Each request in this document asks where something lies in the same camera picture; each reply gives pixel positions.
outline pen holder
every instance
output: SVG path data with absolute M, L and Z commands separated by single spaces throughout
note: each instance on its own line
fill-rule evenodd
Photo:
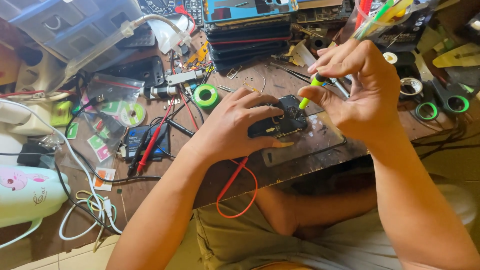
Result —
M 351 38 L 374 40 L 392 26 L 405 22 L 417 6 L 413 0 L 355 0 L 355 8 L 343 28 L 340 43 Z

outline wooden desk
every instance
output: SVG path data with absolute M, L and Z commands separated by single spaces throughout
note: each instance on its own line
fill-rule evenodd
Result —
M 194 38 L 194 46 L 200 47 L 200 42 L 204 42 L 204 34 L 197 33 Z M 167 57 L 162 55 L 156 50 L 147 50 L 143 53 L 139 53 L 130 60 L 140 59 L 147 56 L 158 54 L 161 56 L 164 69 L 169 69 L 169 63 Z M 297 90 L 307 85 L 307 83 L 290 76 L 282 70 L 268 67 L 267 64 L 272 58 L 267 58 L 262 61 L 257 61 L 249 67 L 243 67 L 237 76 L 230 80 L 219 73 L 213 74 L 208 79 L 208 83 L 212 85 L 224 85 L 231 88 L 238 88 L 243 85 L 243 82 L 247 82 L 257 89 L 261 89 L 263 85 L 263 78 L 253 71 L 255 69 L 266 78 L 266 87 L 264 93 L 272 94 L 276 97 L 281 97 L 287 94 L 296 94 Z M 306 68 L 299 68 L 295 66 L 289 66 L 289 68 L 297 70 L 306 74 Z M 227 92 L 218 90 L 221 97 L 224 97 Z M 143 104 L 147 110 L 147 116 L 144 124 L 148 124 L 151 119 L 156 116 L 163 116 L 165 110 L 163 106 L 166 105 L 165 100 L 152 100 L 146 101 L 143 98 L 138 98 L 138 102 Z M 197 111 L 191 106 L 192 113 L 195 116 L 197 123 L 200 125 L 200 121 L 197 115 Z M 307 108 L 307 114 L 311 115 L 321 111 L 318 106 L 311 104 Z M 208 117 L 209 111 L 203 111 L 204 117 Z M 480 105 L 477 100 L 473 100 L 469 109 L 470 115 L 480 115 Z M 399 107 L 399 115 L 401 122 L 411 140 L 421 138 L 424 136 L 432 135 L 437 131 L 453 128 L 453 123 L 445 116 L 441 115 L 438 118 L 438 123 L 421 124 L 416 121 L 409 111 L 405 110 L 404 106 Z M 187 110 L 181 110 L 174 118 L 175 121 L 184 125 L 185 127 L 193 130 L 193 125 L 188 116 Z M 176 129 L 171 129 L 171 153 L 176 154 L 180 148 L 188 141 L 188 137 L 180 133 Z M 332 149 L 319 154 L 303 157 L 297 160 L 286 162 L 281 166 L 267 168 L 264 165 L 262 157 L 258 153 L 251 155 L 247 166 L 255 173 L 258 179 L 259 188 L 277 184 L 289 179 L 308 174 L 314 171 L 321 170 L 348 160 L 352 160 L 368 154 L 367 148 L 361 141 L 348 139 L 348 142 L 336 149 Z M 161 162 L 149 162 L 146 169 L 144 169 L 144 175 L 163 175 L 172 161 L 170 159 L 164 159 Z M 114 168 L 117 170 L 117 178 L 126 177 L 128 163 L 116 159 Z M 212 204 L 216 201 L 216 197 L 220 190 L 229 179 L 237 165 L 230 161 L 223 161 L 215 164 L 208 171 L 195 199 L 194 207 L 202 207 Z M 85 175 L 82 171 L 61 167 L 62 172 L 68 175 L 69 185 L 72 188 L 72 194 L 78 190 L 88 189 L 88 184 L 85 181 Z M 129 181 L 128 183 L 114 184 L 111 192 L 98 192 L 102 196 L 108 196 L 112 204 L 117 206 L 119 210 L 116 226 L 119 229 L 123 229 L 127 221 L 132 217 L 137 210 L 143 199 L 147 196 L 150 190 L 155 185 L 156 181 Z M 118 194 L 117 189 L 122 189 L 122 193 Z M 254 182 L 251 175 L 248 172 L 242 170 L 237 177 L 236 181 L 227 191 L 224 199 L 235 197 L 254 189 Z M 33 260 L 42 259 L 57 253 L 69 251 L 74 248 L 81 247 L 86 244 L 93 243 L 98 234 L 100 227 L 96 226 L 92 231 L 85 236 L 72 241 L 62 241 L 58 236 L 58 229 L 60 223 L 65 216 L 68 209 L 71 207 L 70 202 L 66 202 L 62 208 L 52 216 L 46 217 L 42 225 L 30 236 L 32 247 Z M 85 229 L 91 226 L 93 219 L 79 209 L 75 209 L 67 222 L 64 234 L 66 236 L 73 236 L 82 233 Z M 19 224 L 7 228 L 0 229 L 0 243 L 5 243 L 15 236 L 23 233 L 30 225 Z

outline multimeter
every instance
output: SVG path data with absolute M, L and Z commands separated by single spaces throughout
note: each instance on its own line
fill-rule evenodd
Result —
M 138 0 L 138 3 L 143 13 L 158 14 L 165 17 L 177 14 L 175 8 L 183 5 L 184 9 L 195 20 L 196 26 L 204 25 L 202 0 Z

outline right hand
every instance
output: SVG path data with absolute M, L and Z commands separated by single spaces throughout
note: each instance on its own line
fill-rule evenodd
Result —
M 309 67 L 309 73 L 318 71 L 329 78 L 352 74 L 350 98 L 343 101 L 320 86 L 302 87 L 298 94 L 324 108 L 345 136 L 372 141 L 384 135 L 389 127 L 400 125 L 396 110 L 400 79 L 395 67 L 371 41 L 351 39 L 317 53 L 320 58 Z

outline left hand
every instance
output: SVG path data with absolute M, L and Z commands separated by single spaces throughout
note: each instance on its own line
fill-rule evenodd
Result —
M 253 123 L 283 114 L 273 106 L 258 106 L 266 103 L 276 104 L 278 99 L 243 87 L 229 93 L 185 146 L 213 164 L 245 157 L 262 148 L 292 145 L 269 136 L 248 137 L 248 127 Z

